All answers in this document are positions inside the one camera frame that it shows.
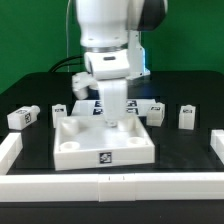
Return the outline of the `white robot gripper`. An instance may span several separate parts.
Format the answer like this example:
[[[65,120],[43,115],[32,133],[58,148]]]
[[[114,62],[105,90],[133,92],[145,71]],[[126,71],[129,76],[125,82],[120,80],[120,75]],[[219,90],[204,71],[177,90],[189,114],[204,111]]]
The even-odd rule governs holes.
[[[127,52],[87,52],[84,62],[86,71],[72,76],[72,90],[83,100],[88,97],[88,87],[98,89],[105,121],[115,127],[126,115],[126,78],[130,74]]]

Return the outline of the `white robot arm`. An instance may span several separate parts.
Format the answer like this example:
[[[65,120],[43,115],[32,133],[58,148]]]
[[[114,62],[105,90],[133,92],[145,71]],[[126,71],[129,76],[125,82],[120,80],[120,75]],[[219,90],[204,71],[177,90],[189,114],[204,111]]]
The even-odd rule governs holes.
[[[114,127],[126,116],[127,79],[141,58],[131,44],[133,31],[152,31],[164,20],[168,0],[74,0],[85,49],[86,70],[73,79],[73,91],[98,87],[106,123]]]

